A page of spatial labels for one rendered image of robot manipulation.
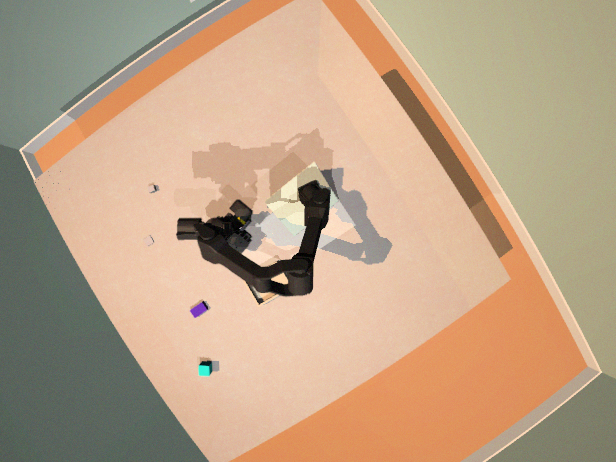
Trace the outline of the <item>teal cube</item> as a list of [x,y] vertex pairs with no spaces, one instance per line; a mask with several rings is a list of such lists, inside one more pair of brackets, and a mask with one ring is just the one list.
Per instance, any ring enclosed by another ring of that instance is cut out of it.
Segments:
[[200,365],[198,365],[199,375],[205,375],[210,377],[212,372],[212,362],[210,361],[202,361]]

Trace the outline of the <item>purple rectangular block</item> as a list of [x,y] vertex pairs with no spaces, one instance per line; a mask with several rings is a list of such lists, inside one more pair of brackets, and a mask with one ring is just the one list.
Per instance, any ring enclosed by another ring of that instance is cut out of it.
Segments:
[[193,316],[193,317],[194,317],[194,319],[195,319],[196,317],[198,317],[198,316],[199,316],[199,315],[201,315],[204,311],[207,311],[207,310],[208,310],[208,308],[207,308],[207,306],[205,305],[205,303],[204,303],[204,302],[201,302],[198,306],[196,305],[195,307],[193,307],[193,308],[190,310],[190,313],[192,314],[192,316]]

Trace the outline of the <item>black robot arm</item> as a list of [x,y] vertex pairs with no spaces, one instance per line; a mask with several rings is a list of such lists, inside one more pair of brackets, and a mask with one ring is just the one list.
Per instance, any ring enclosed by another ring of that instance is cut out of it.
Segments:
[[[306,229],[299,252],[291,259],[281,260],[267,267],[257,265],[243,255],[252,241],[252,236],[237,227],[232,231],[232,222],[216,217],[207,222],[202,221],[202,218],[178,218],[177,240],[197,240],[204,260],[223,265],[260,293],[281,296],[311,294],[314,259],[321,230],[329,221],[331,190],[321,188],[317,180],[313,180],[298,187],[298,192],[300,202],[305,206]],[[230,236],[225,239],[227,235]],[[271,280],[282,273],[287,273],[288,284]]]

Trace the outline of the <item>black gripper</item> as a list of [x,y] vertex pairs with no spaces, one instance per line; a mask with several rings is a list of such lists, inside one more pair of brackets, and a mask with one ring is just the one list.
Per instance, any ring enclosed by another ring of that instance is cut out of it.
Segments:
[[240,199],[236,199],[229,208],[235,213],[235,215],[227,213],[225,217],[217,216],[216,218],[221,218],[227,222],[232,222],[232,231],[235,227],[240,230],[243,226],[243,223],[237,218],[240,217],[245,222],[252,215],[253,211]]

